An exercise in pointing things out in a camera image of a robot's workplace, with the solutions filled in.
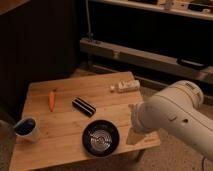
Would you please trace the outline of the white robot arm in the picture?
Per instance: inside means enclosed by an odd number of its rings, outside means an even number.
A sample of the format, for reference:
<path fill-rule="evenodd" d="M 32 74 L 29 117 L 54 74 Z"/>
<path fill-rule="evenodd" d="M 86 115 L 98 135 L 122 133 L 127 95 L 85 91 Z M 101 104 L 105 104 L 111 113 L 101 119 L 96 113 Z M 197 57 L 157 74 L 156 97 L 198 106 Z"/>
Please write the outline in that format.
<path fill-rule="evenodd" d="M 203 101 L 198 85 L 175 82 L 133 107 L 132 128 L 139 134 L 162 128 L 213 162 L 213 120 L 198 111 Z"/>

